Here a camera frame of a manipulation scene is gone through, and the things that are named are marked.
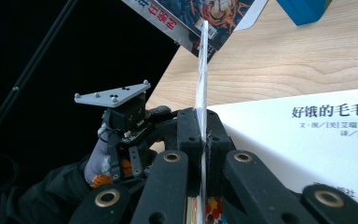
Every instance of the black background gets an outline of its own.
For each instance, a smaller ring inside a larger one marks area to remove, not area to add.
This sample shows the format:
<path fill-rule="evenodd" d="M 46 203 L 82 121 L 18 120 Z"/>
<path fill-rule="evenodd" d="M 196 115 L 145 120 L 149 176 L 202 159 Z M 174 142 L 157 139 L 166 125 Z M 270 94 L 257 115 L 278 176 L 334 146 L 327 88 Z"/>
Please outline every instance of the black background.
<path fill-rule="evenodd" d="M 30 61 L 63 0 L 0 0 L 0 105 Z M 0 153 L 20 166 L 16 186 L 91 153 L 104 108 L 74 94 L 158 84 L 173 41 L 120 0 L 79 0 L 0 125 Z"/>

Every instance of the black pole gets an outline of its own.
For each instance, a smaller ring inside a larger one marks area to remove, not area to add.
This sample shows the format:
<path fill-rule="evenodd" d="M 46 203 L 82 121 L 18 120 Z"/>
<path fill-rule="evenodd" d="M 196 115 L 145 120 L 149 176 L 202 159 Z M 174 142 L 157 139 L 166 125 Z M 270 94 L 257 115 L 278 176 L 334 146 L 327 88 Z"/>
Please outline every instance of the black pole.
<path fill-rule="evenodd" d="M 22 88 L 25 87 L 28 79 L 34 73 L 34 70 L 39 65 L 40 61 L 46 54 L 46 51 L 50 47 L 51 43 L 54 41 L 56 35 L 61 30 L 62 26 L 65 24 L 66 20 L 68 19 L 69 15 L 75 8 L 78 0 L 68 0 L 65 6 L 62 8 L 62 11 L 58 15 L 55 22 L 51 25 L 48 33 L 43 38 L 42 42 L 40 43 L 39 47 L 35 51 L 33 57 L 28 62 L 27 66 L 22 71 L 19 79 L 14 84 L 13 88 L 10 90 L 7 98 L 0 106 L 0 125 L 2 120 L 6 117 L 7 113 L 10 111 L 10 108 L 13 106 L 14 102 L 16 101 L 17 97 L 20 94 Z"/>

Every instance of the book cover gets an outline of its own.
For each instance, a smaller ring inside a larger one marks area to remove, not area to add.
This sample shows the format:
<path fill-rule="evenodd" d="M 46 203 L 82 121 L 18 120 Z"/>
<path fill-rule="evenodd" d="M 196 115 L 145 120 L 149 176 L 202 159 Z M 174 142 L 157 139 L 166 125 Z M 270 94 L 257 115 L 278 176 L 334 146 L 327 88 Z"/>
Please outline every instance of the book cover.
<path fill-rule="evenodd" d="M 240 22 L 247 20 L 251 25 L 255 23 L 267 3 L 267 0 L 122 1 L 197 57 L 201 25 L 208 21 L 208 62 L 227 42 Z"/>
<path fill-rule="evenodd" d="M 208 43 L 220 50 L 255 0 L 156 0 L 194 34 L 209 23 Z"/>
<path fill-rule="evenodd" d="M 157 4 L 154 0 L 122 0 L 135 12 L 169 36 L 176 44 L 199 55 L 200 35 L 195 34 L 181 23 L 173 14 Z M 208 46 L 208 61 L 216 50 Z"/>

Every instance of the wooden surface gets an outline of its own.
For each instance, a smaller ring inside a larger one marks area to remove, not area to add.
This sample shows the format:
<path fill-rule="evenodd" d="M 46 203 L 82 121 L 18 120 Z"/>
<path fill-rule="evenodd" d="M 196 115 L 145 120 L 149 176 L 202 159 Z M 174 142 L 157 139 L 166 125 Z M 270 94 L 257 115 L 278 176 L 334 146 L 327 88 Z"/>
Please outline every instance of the wooden surface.
<path fill-rule="evenodd" d="M 276 0 L 235 32 L 208 64 L 208 105 L 358 89 L 358 1 L 333 0 L 295 26 Z M 198 58 L 179 48 L 146 107 L 194 106 Z"/>

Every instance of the paper sheet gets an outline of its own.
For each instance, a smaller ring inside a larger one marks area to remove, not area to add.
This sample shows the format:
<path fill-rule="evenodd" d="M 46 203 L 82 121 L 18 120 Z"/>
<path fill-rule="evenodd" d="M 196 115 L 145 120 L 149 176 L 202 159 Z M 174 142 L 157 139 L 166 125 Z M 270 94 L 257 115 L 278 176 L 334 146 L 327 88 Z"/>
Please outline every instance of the paper sheet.
<path fill-rule="evenodd" d="M 208 108 L 287 188 L 321 183 L 358 202 L 358 90 Z"/>

